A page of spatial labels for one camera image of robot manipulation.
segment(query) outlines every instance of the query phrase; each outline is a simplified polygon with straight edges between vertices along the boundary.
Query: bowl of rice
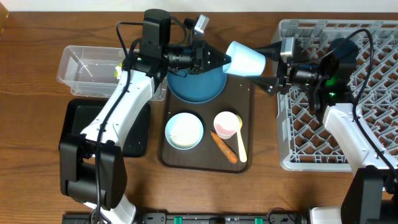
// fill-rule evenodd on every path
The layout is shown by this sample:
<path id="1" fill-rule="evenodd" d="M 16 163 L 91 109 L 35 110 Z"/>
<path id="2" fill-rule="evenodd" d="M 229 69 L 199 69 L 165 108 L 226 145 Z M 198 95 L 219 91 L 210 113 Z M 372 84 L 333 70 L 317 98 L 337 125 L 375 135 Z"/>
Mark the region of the bowl of rice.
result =
<path id="1" fill-rule="evenodd" d="M 190 113 L 174 115 L 166 124 L 165 137 L 171 146 L 180 150 L 195 147 L 203 137 L 203 124 Z"/>

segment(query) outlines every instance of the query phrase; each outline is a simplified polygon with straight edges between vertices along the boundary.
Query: wooden surface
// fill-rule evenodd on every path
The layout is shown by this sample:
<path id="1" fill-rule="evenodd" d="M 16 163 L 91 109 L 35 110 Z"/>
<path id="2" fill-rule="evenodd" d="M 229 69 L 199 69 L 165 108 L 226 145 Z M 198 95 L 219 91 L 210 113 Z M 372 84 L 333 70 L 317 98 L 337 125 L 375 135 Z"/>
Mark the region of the wooden surface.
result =
<path id="1" fill-rule="evenodd" d="M 3 27 L 8 17 L 8 10 L 0 2 L 0 38 L 3 32 Z"/>
<path id="2" fill-rule="evenodd" d="M 183 20 L 198 14 L 174 15 Z M 249 47 L 269 44 L 281 19 L 398 20 L 398 14 L 206 15 L 206 40 L 220 50 L 232 40 Z M 89 211 L 60 193 L 58 142 L 73 96 L 56 79 L 58 65 L 68 45 L 119 47 L 115 23 L 142 19 L 143 13 L 128 12 L 10 14 L 0 41 L 0 222 L 60 223 L 64 213 Z M 141 28 L 123 27 L 123 36 L 126 42 L 140 37 Z M 252 165 L 244 174 L 233 175 L 161 165 L 156 150 L 164 103 L 153 103 L 147 154 L 125 159 L 128 199 L 139 208 L 174 213 L 266 213 L 274 207 L 305 212 L 308 207 L 341 204 L 351 174 L 283 170 L 276 98 L 256 90 L 255 104 Z"/>

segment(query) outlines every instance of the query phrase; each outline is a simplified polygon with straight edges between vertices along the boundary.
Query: blue plate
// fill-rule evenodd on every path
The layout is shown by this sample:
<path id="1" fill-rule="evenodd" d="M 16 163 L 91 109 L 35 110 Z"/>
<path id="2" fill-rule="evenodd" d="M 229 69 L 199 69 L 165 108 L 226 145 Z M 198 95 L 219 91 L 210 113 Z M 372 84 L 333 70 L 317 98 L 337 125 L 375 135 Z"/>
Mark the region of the blue plate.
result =
<path id="1" fill-rule="evenodd" d="M 185 72 L 181 70 L 177 74 L 184 76 Z M 168 73 L 167 83 L 171 92 L 180 100 L 204 103 L 221 93 L 226 83 L 226 73 L 222 67 L 199 75 L 187 75 L 185 78 Z"/>

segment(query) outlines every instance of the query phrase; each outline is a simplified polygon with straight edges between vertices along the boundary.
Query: orange carrot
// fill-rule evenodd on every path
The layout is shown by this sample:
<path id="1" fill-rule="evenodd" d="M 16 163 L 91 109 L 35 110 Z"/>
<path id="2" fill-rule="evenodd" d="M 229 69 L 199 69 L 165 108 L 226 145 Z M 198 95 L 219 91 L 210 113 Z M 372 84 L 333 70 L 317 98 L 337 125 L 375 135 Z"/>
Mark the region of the orange carrot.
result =
<path id="1" fill-rule="evenodd" d="M 213 131 L 210 131 L 210 133 L 211 137 L 213 137 L 217 146 L 219 147 L 219 149 L 221 149 L 227 159 L 233 164 L 237 163 L 238 157 L 236 156 L 236 154 L 224 143 L 224 141 L 220 137 L 218 137 L 216 133 L 214 133 Z"/>

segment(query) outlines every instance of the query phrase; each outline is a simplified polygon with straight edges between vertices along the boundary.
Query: yellow spoon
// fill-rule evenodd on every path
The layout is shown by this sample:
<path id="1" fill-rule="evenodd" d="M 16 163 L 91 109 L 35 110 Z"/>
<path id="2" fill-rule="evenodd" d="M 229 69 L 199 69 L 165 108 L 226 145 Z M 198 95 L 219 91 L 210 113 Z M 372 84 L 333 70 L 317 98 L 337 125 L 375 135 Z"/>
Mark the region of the yellow spoon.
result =
<path id="1" fill-rule="evenodd" d="M 248 157 L 246 156 L 246 150 L 244 149 L 244 144 L 243 144 L 242 134 L 241 134 L 241 128 L 242 128 L 243 122 L 239 115 L 236 114 L 236 117 L 239 120 L 239 130 L 236 132 L 236 135 L 238 137 L 239 159 L 241 160 L 241 162 L 246 162 L 248 160 Z"/>

